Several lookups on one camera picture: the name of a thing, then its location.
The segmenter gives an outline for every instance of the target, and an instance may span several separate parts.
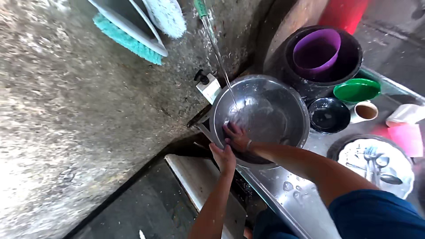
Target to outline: sleeve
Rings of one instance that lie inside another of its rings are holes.
[[[380,190],[336,198],[329,214],[343,239],[425,239],[425,220],[409,202]]]

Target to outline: blue shirt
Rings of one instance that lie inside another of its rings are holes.
[[[277,216],[270,219],[270,211],[258,215],[268,222],[255,225],[254,238],[297,238]],[[329,205],[329,214],[342,239],[425,239],[425,220],[412,204],[386,191],[363,189],[342,195]]]

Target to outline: running water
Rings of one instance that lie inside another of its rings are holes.
[[[227,77],[227,72],[224,69],[223,59],[221,58],[220,51],[218,50],[217,40],[215,39],[213,28],[211,27],[210,21],[208,20],[208,16],[201,17],[202,24],[208,33],[208,37],[210,38],[210,42],[212,48],[215,52],[215,57],[217,58],[218,64],[220,65],[221,71],[223,72],[224,79],[226,80],[227,87],[229,87],[230,96],[232,97],[233,103],[235,104],[236,110],[239,112],[238,105],[235,101],[235,95],[233,94],[232,87],[230,86],[229,78]]]

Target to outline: purple bowl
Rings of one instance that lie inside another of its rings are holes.
[[[322,29],[308,34],[294,48],[297,74],[308,80],[328,77],[340,46],[341,36],[336,30]]]

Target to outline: green lid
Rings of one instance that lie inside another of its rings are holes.
[[[380,92],[381,85],[378,82],[361,78],[347,80],[334,88],[335,97],[348,103],[371,100]]]

